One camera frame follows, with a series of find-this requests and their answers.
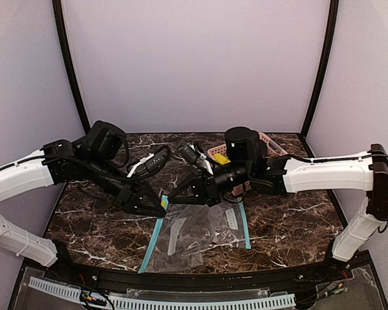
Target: yellow object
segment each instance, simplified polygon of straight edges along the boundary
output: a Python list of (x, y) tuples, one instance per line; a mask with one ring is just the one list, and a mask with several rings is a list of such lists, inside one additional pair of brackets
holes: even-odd
[(226, 156), (219, 153), (214, 154), (214, 158), (217, 161), (217, 163), (220, 163), (221, 165), (225, 165), (231, 162)]

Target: white cable tray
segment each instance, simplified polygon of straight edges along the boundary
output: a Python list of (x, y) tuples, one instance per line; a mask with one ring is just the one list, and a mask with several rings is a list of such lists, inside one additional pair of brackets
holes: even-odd
[[(56, 284), (33, 276), (30, 277), (28, 286), (76, 304), (85, 304), (79, 299), (81, 290), (75, 287)], [(116, 310), (273, 310), (296, 305), (294, 294), (231, 302), (160, 302), (119, 296), (108, 297)], [(100, 305), (92, 306), (100, 309), (111, 309), (109, 304), (105, 307)]]

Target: white wall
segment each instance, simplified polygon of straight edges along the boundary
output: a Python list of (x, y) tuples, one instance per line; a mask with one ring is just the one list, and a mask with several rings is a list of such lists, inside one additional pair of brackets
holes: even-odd
[[(0, 1), (0, 165), (83, 134), (63, 66), (52, 1)], [(42, 234), (60, 187), (0, 203), (16, 225)], [(22, 259), (0, 250), (0, 310), (7, 308)]]
[(299, 132), (329, 0), (64, 0), (91, 123)]
[[(381, 143), (388, 152), (388, 0), (340, 1), (330, 62), (308, 142), (316, 156)], [(352, 218), (362, 192), (337, 191)], [(388, 298), (388, 230), (367, 243)]]

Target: white robotic arm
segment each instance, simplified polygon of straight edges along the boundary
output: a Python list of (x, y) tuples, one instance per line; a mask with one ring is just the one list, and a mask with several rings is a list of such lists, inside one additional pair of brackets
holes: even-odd
[[(0, 202), (23, 192), (54, 184), (49, 168), (42, 164), (43, 159), (23, 162), (26, 158), (44, 155), (42, 150), (37, 150), (15, 162), (12, 167), (0, 171)], [(0, 247), (15, 252), (16, 256), (22, 255), (35, 260), (46, 267), (58, 259), (56, 246), (51, 240), (35, 236), (10, 223), (1, 215)]]
[[(338, 160), (340, 158), (359, 158), (352, 161), (326, 161), (325, 163), (306, 163), (294, 158), (285, 165), (283, 176), (287, 192), (300, 192), (314, 189), (358, 189), (372, 191), (374, 172), (372, 158), (368, 152), (332, 158), (316, 158), (316, 160)], [(335, 239), (332, 257), (347, 262), (356, 250), (372, 236), (384, 221), (367, 214), (368, 197), (365, 197), (359, 211), (350, 221), (345, 230)]]
[[(367, 197), (357, 215), (328, 248), (325, 269), (334, 271), (348, 262), (380, 225), (388, 222), (388, 155), (381, 145), (374, 144), (367, 152), (348, 156), (273, 157), (268, 156), (267, 146), (254, 130), (235, 127), (224, 137), (231, 162), (216, 165), (212, 174), (192, 170), (169, 195), (169, 203), (216, 205), (222, 201), (222, 194), (247, 181), (252, 190), (269, 195), (320, 189), (365, 191)], [(199, 153), (185, 141), (177, 144), (177, 150), (188, 163), (198, 166)], [(184, 197), (187, 190), (193, 195)]]
[[(111, 161), (122, 145), (125, 145), (128, 152), (125, 133), (102, 121), (97, 121), (88, 135), (77, 141), (71, 143), (59, 140), (49, 143), (41, 150), (0, 167), (0, 202), (40, 187), (69, 180), (90, 180), (113, 195), (114, 204), (125, 212), (164, 216), (166, 211), (158, 196), (142, 180), (157, 173), (165, 165), (169, 158), (169, 148), (163, 147), (139, 163), (138, 177), (134, 178), (118, 170), (118, 166)], [(143, 197), (151, 203), (144, 203)], [(61, 256), (69, 256), (62, 243), (35, 236), (1, 215), (0, 247), (45, 267), (53, 265)]]

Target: plastic bag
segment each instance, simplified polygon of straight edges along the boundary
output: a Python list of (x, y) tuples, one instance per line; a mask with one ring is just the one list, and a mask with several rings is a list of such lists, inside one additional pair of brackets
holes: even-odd
[(175, 273), (203, 264), (210, 247), (229, 245), (250, 248), (244, 207), (223, 203), (168, 205), (165, 218), (158, 219), (139, 273)]
[(207, 205), (167, 205), (167, 215), (157, 220), (139, 273), (172, 273), (202, 265), (202, 252), (212, 238), (208, 212)]
[(251, 249), (243, 203), (222, 202), (209, 209), (212, 224), (212, 244)]

